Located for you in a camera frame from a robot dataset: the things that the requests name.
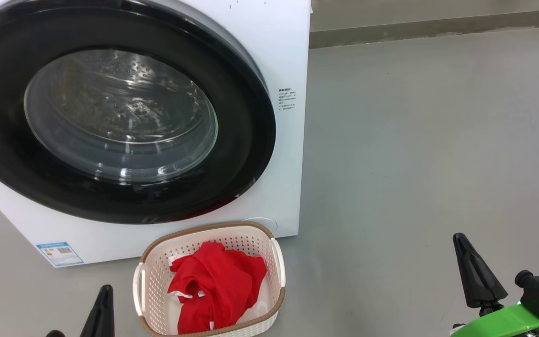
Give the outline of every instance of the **red garment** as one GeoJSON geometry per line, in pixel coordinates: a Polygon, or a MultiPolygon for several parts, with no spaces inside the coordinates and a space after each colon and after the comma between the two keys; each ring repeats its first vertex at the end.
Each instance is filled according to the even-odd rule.
{"type": "Polygon", "coordinates": [[[190,256],[178,258],[169,268],[176,275],[168,293],[181,292],[178,333],[209,331],[236,324],[257,303],[261,281],[267,273],[263,258],[227,251],[222,243],[204,242],[190,256]],[[199,297],[202,291],[205,296],[199,297]]]}

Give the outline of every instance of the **white washing machine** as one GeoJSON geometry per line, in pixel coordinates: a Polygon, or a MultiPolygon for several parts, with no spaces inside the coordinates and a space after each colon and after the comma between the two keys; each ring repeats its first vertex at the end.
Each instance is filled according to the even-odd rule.
{"type": "Polygon", "coordinates": [[[310,0],[0,0],[0,211],[55,267],[299,221],[310,0]]]}

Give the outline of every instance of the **perforated basket wall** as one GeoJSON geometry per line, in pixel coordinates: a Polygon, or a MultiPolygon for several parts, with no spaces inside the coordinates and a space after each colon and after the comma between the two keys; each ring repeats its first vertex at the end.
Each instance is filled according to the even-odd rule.
{"type": "Polygon", "coordinates": [[[167,294],[174,273],[168,261],[184,254],[193,254],[205,241],[220,242],[226,249],[245,252],[249,256],[262,256],[267,267],[269,311],[260,317],[235,326],[218,330],[180,335],[184,337],[248,337],[268,330],[284,301],[286,278],[280,246],[269,230],[256,222],[228,222],[194,228],[157,239],[144,252],[135,271],[133,295],[143,328],[154,337],[170,336],[167,317],[172,300],[167,294]]]}

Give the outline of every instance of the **basket handle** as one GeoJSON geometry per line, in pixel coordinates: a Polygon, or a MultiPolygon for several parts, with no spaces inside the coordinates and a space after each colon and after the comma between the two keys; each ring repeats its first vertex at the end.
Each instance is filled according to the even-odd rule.
{"type": "Polygon", "coordinates": [[[278,268],[278,274],[280,275],[280,286],[284,288],[286,286],[286,270],[284,266],[284,257],[282,256],[282,249],[278,241],[271,238],[272,250],[274,251],[274,256],[277,258],[276,268],[278,268]]]}
{"type": "Polygon", "coordinates": [[[134,298],[134,307],[137,310],[139,316],[143,315],[145,311],[145,264],[139,263],[134,271],[134,278],[132,279],[132,296],[134,298]],[[138,284],[141,284],[141,296],[138,295],[138,284]]]}

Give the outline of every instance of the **laundry basket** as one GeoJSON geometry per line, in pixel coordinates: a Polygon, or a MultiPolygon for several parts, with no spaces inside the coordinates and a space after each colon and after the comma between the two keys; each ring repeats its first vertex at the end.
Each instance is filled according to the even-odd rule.
{"type": "Polygon", "coordinates": [[[261,256],[267,267],[259,299],[233,326],[180,335],[182,337],[250,337],[267,331],[278,315],[286,293],[286,274],[280,245],[274,235],[256,222],[215,224],[160,237],[143,253],[134,272],[134,305],[143,328],[154,337],[176,336],[180,305],[167,294],[175,273],[169,265],[193,254],[205,241],[220,242],[226,249],[261,256]]]}

